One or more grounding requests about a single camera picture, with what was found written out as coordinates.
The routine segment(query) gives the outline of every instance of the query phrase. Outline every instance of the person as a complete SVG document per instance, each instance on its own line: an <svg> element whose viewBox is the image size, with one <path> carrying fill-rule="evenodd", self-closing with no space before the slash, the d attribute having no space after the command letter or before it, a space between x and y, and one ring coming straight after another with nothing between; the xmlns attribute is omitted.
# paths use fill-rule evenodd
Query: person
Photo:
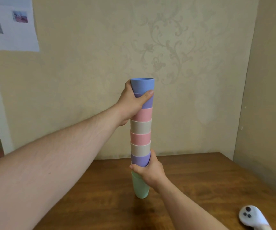
<svg viewBox="0 0 276 230"><path fill-rule="evenodd" d="M136 98L130 80L107 110L22 146L0 159L0 230L33 229L90 166L103 144L149 100ZM176 229L226 229L165 176L152 151L150 163L131 167L158 192Z"/></svg>

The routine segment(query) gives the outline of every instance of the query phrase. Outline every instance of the pink cup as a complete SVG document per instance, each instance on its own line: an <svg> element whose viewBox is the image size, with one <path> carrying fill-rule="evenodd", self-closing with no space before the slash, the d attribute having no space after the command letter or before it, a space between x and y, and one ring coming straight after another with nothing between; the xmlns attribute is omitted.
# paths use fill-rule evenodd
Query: pink cup
<svg viewBox="0 0 276 230"><path fill-rule="evenodd" d="M148 122L152 120L152 110L153 108L141 109L135 116L132 117L132 120L137 122Z"/></svg>
<svg viewBox="0 0 276 230"><path fill-rule="evenodd" d="M151 140L151 132L147 133L147 134L143 134L143 135L139 135L139 134L134 134L134 133L130 133L131 134L131 143L135 144L135 145L147 145L150 143Z"/></svg>

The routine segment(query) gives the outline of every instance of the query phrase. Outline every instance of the person's left arm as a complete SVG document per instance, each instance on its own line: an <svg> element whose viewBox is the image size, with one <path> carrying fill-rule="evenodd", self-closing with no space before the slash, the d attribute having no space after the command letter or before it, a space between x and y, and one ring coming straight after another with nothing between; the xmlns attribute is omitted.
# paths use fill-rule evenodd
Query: person's left arm
<svg viewBox="0 0 276 230"><path fill-rule="evenodd" d="M111 108L0 159L0 229L28 230L67 193L104 143L153 91L135 98L130 80Z"/></svg>

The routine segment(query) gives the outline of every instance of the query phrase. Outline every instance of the paper sheet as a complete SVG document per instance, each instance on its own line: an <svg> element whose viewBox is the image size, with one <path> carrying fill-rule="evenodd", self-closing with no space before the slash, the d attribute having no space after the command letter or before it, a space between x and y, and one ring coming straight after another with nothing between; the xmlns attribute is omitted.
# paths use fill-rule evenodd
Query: paper sheet
<svg viewBox="0 0 276 230"><path fill-rule="evenodd" d="M0 0L0 50L39 51L31 0Z"/></svg>

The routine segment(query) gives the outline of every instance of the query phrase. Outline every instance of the stack of cups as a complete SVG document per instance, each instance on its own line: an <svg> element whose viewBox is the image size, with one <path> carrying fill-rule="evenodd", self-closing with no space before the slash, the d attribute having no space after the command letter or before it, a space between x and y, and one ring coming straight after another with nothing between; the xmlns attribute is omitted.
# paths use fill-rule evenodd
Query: stack of cups
<svg viewBox="0 0 276 230"><path fill-rule="evenodd" d="M153 78L131 79L135 97L140 97L148 90L154 90ZM131 160L132 164L145 167L151 157L151 124L152 124L153 97L148 100L142 109L131 118ZM150 187L140 175L132 171L132 180L135 194L138 198L146 198Z"/></svg>

